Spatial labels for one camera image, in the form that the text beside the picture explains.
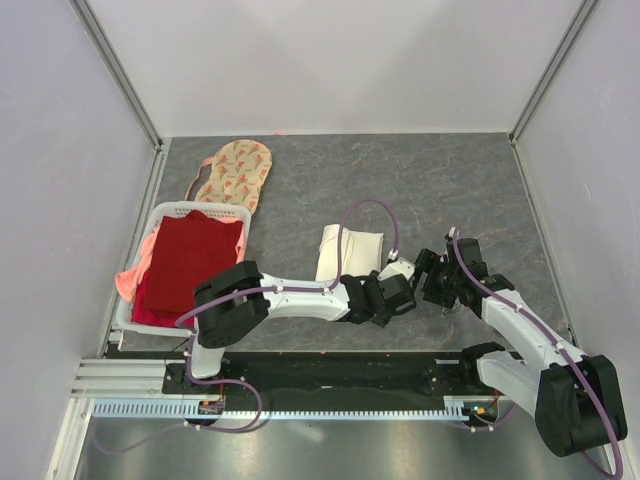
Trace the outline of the white cloth napkin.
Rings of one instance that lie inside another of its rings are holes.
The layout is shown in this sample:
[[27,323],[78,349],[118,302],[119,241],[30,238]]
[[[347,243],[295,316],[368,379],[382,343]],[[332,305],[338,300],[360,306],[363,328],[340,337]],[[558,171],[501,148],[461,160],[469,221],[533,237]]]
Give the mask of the white cloth napkin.
[[[319,245],[319,258],[316,267],[316,281],[332,281],[337,274],[337,243],[339,225],[326,225]],[[379,271],[384,235],[349,230],[342,231],[341,273],[352,276],[368,275]]]

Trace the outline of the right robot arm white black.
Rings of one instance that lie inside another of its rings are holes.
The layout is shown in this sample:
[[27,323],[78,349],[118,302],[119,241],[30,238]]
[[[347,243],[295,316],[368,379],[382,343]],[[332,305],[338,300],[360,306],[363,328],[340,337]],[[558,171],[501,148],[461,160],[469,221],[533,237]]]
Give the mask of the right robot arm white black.
[[515,350],[489,343],[465,349],[467,362],[457,371],[465,391],[477,394],[490,387],[505,394],[534,419],[558,457],[627,437],[614,364],[565,341],[533,313],[506,277],[489,272],[477,240],[451,231],[445,253],[421,250],[414,280],[426,301],[468,307]]

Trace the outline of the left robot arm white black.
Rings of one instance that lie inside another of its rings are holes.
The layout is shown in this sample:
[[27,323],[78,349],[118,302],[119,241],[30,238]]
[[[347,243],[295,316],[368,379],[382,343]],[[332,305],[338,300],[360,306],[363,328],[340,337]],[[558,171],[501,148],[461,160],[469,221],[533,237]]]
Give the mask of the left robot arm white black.
[[185,382],[198,393],[216,388],[227,347],[266,320],[314,318],[384,327],[416,307],[414,265],[400,258],[381,272],[330,281],[294,281],[258,271],[242,261],[194,289],[194,320]]

